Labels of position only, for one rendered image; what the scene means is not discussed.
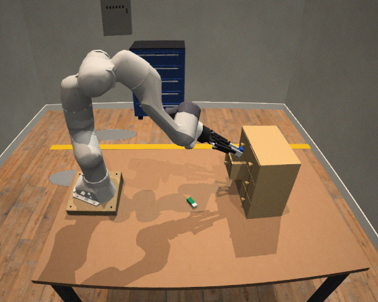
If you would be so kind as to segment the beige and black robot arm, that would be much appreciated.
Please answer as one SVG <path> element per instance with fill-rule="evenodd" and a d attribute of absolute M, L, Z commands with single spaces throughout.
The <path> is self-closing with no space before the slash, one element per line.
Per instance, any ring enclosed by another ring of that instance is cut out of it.
<path fill-rule="evenodd" d="M 203 130 L 197 104 L 185 101 L 163 109 L 161 77 L 143 58 L 122 50 L 110 59 L 106 52 L 92 50 L 85 56 L 79 73 L 62 80 L 60 99 L 74 157 L 82 170 L 73 197 L 95 207 L 112 199 L 116 188 L 97 140 L 91 98 L 103 95 L 116 82 L 135 94 L 142 110 L 176 145 L 194 148 Z"/>

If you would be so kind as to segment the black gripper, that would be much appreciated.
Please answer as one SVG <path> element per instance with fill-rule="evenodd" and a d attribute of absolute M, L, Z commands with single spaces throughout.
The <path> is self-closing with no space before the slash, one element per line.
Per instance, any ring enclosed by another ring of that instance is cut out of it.
<path fill-rule="evenodd" d="M 207 142 L 208 144 L 212 145 L 212 149 L 219 150 L 224 153 L 231 153 L 235 156 L 240 157 L 243 153 L 238 151 L 239 147 L 231 144 L 231 142 L 224 137 L 220 136 L 210 128 L 203 125 L 203 130 L 201 135 L 197 139 L 200 143 Z"/>

